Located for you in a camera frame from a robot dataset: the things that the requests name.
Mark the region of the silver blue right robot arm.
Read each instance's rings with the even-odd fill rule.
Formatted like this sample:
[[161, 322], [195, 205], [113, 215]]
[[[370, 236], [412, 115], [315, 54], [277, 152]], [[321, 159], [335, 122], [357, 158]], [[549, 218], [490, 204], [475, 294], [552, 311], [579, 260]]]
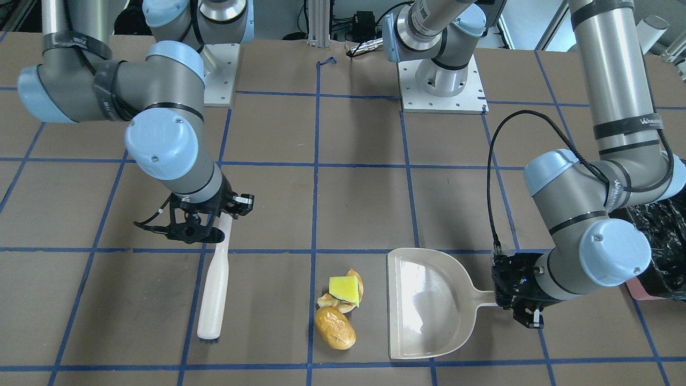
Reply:
[[167, 226], [137, 222], [170, 240], [221, 243], [219, 218], [253, 208], [239, 195], [204, 144], [206, 75], [201, 56], [210, 44], [249, 42], [251, 1], [144, 1], [155, 43], [142, 62], [113, 59], [103, 1], [42, 2], [42, 63], [18, 78], [20, 100], [47, 123], [128, 122], [125, 145], [146, 174], [169, 191]]

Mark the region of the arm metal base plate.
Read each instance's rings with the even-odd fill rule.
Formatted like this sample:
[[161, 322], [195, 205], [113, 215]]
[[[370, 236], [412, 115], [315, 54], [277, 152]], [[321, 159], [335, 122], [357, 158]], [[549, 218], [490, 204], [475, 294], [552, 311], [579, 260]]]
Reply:
[[204, 61], [204, 105], [230, 107], [237, 75], [238, 43], [207, 44], [200, 53]]
[[456, 71], [440, 68], [431, 59], [404, 61], [397, 68], [406, 113], [489, 112], [475, 56]]

